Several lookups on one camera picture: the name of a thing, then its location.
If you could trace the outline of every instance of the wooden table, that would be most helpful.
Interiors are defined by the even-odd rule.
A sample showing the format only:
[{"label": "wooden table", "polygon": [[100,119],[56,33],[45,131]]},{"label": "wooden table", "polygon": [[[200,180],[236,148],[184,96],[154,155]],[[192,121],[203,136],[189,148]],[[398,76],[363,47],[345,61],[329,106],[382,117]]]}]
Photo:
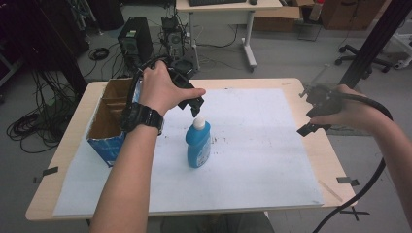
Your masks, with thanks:
[{"label": "wooden table", "polygon": [[[192,80],[194,86],[214,88],[282,88],[290,105],[296,128],[306,124],[306,113],[311,106],[298,96],[303,86],[298,79],[240,79],[240,80]],[[53,210],[59,198],[67,169],[77,152],[87,124],[92,117],[106,82],[90,83],[73,118],[57,148],[49,168],[58,166],[58,172],[43,177],[42,182],[27,210],[29,220],[58,220]],[[336,207],[354,196],[347,183],[338,183],[337,177],[346,177],[342,166],[323,130],[302,138],[319,187],[324,197],[323,207]]]},{"label": "wooden table", "polygon": [[256,5],[251,5],[249,0],[244,3],[218,4],[208,6],[191,7],[189,0],[177,0],[176,10],[180,13],[189,13],[190,45],[193,49],[195,59],[194,68],[200,69],[196,42],[193,36],[193,27],[196,24],[247,24],[246,37],[242,38],[243,48],[248,57],[251,71],[258,66],[252,53],[250,41],[252,26],[254,24],[254,14],[258,10],[275,10],[281,8],[282,4],[278,0],[258,0]]}]

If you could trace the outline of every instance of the keyboard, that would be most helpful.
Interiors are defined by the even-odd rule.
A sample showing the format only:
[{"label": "keyboard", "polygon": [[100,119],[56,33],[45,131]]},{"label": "keyboard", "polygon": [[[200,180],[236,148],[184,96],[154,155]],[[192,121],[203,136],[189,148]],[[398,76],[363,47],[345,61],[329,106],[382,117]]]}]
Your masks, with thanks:
[{"label": "keyboard", "polygon": [[189,0],[191,7],[244,2],[246,2],[246,0]]}]

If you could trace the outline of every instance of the forearm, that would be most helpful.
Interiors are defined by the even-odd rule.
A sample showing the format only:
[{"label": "forearm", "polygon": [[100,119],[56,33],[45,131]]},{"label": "forearm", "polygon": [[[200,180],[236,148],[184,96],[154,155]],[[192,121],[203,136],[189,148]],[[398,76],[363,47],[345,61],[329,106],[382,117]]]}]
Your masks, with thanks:
[{"label": "forearm", "polygon": [[146,232],[157,133],[156,128],[139,125],[127,135],[99,199],[90,232]]},{"label": "forearm", "polygon": [[372,135],[385,158],[403,210],[412,229],[412,144],[392,121],[382,120]]}]

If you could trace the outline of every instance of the white bottle cap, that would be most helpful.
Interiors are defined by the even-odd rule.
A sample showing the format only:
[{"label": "white bottle cap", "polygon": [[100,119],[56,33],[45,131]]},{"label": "white bottle cap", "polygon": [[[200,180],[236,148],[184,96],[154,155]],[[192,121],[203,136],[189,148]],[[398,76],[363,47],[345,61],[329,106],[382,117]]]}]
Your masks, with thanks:
[{"label": "white bottle cap", "polygon": [[206,120],[205,117],[203,116],[198,116],[194,121],[193,121],[193,127],[196,130],[202,130],[205,128],[206,125]]}]

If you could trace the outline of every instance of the desk leg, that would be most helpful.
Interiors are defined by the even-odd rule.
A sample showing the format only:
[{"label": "desk leg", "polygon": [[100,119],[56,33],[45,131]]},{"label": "desk leg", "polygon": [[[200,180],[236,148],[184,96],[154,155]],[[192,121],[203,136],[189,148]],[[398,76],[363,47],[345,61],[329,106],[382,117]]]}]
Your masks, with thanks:
[{"label": "desk leg", "polygon": [[197,46],[196,46],[196,41],[194,40],[193,36],[193,27],[194,27],[194,22],[193,22],[193,13],[189,13],[189,33],[190,33],[190,46],[194,52],[193,55],[193,65],[194,65],[194,72],[198,72],[200,70],[200,65],[199,65],[199,56],[197,55]]},{"label": "desk leg", "polygon": [[242,38],[243,48],[245,49],[246,56],[248,57],[249,64],[251,66],[251,71],[254,72],[255,67],[257,67],[257,62],[255,60],[254,54],[251,49],[251,34],[252,26],[254,25],[254,14],[255,11],[249,11],[248,13],[248,25],[246,27],[246,38]]}]

